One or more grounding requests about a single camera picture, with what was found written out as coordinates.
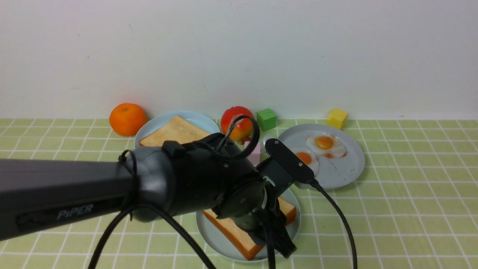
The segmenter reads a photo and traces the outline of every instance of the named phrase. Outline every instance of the fried egg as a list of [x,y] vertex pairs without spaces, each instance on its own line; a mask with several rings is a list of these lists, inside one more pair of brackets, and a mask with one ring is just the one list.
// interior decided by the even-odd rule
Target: fried egg
[[319,161],[317,156],[307,148],[293,147],[290,148],[290,150],[314,172],[314,177],[316,177],[319,173]]
[[342,158],[347,155],[342,142],[331,135],[311,134],[305,139],[305,144],[318,156]]

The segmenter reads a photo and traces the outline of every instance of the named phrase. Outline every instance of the toy apple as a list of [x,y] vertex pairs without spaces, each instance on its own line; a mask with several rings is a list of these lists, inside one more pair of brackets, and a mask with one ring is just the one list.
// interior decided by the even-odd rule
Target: toy apple
[[[242,106],[234,106],[226,110],[224,114],[222,114],[221,118],[222,132],[227,133],[231,122],[241,115],[249,115],[254,117],[249,109]],[[230,139],[235,142],[241,141],[251,135],[252,130],[252,122],[249,119],[242,119],[236,123],[236,126],[232,130]]]

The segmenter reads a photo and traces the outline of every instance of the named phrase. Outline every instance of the pink block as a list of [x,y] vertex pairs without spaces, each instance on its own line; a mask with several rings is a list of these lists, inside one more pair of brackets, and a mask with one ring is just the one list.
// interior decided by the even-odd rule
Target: pink block
[[[249,141],[244,143],[244,146],[249,145]],[[247,157],[247,159],[254,165],[257,166],[261,162],[261,145],[257,144],[254,151]]]

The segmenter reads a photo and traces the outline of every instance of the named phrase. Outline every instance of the gray plate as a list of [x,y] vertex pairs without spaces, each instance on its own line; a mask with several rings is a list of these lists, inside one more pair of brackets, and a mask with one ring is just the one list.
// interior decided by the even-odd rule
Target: gray plate
[[[299,202],[290,189],[284,191],[281,197],[294,205],[297,209],[295,221],[287,226],[287,232],[292,238],[292,241],[294,241],[299,233],[301,222]],[[214,224],[212,224],[206,218],[206,216],[204,216],[202,212],[196,213],[196,224],[199,233],[203,237],[206,244],[220,255],[228,259],[238,262],[257,262],[267,259],[267,249],[264,247],[253,260],[246,260],[246,258],[244,258],[244,256],[236,249],[236,247],[222,234],[221,231],[214,226]]]
[[[343,187],[356,180],[365,167],[365,156],[355,139],[347,133],[323,124],[302,124],[285,130],[279,140],[287,147],[304,147],[308,135],[324,133],[337,137],[347,150],[343,158],[319,156],[319,172],[315,179],[324,189]],[[313,189],[308,184],[295,183],[300,189]]]

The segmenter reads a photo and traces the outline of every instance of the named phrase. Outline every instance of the egg yolk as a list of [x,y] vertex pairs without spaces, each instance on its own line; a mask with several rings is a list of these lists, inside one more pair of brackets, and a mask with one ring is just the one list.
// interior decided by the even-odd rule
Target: egg yolk
[[320,149],[330,149],[334,145],[334,141],[328,136],[321,136],[315,139],[315,144]]
[[298,153],[296,153],[296,155],[297,155],[297,157],[299,157],[299,159],[301,161],[303,161],[307,165],[309,165],[312,162],[312,157],[310,157],[310,155],[308,153],[298,152]]

